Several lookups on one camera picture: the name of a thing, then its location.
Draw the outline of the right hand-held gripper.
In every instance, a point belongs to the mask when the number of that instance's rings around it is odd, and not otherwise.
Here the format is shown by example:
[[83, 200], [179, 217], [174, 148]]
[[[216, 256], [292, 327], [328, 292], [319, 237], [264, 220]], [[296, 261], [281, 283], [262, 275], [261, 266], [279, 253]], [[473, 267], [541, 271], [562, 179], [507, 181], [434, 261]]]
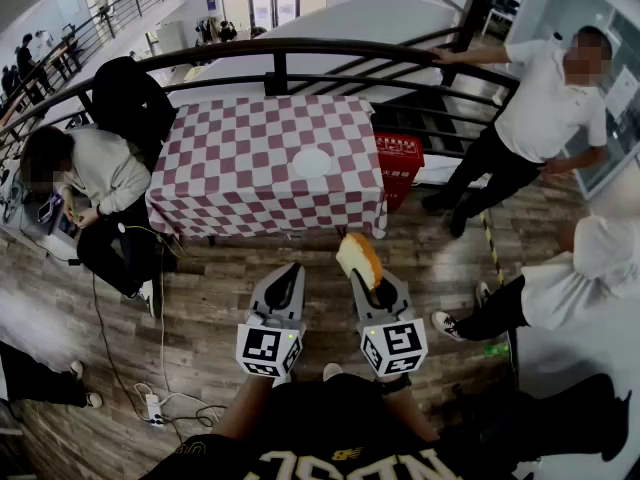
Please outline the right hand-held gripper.
[[[346, 226], [338, 228], [344, 239]], [[360, 350], [378, 377], [419, 369], [427, 352], [424, 322], [413, 311], [408, 285], [385, 270], [379, 286], [367, 288], [357, 270], [349, 276], [359, 317]]]

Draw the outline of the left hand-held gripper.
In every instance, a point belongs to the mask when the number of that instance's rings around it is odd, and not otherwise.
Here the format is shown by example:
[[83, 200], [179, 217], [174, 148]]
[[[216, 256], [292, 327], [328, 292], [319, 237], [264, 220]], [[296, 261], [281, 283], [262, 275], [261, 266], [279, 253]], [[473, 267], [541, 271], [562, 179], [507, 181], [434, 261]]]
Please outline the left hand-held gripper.
[[236, 361], [250, 375], [286, 379], [303, 349], [304, 267], [292, 262], [259, 281], [237, 328]]

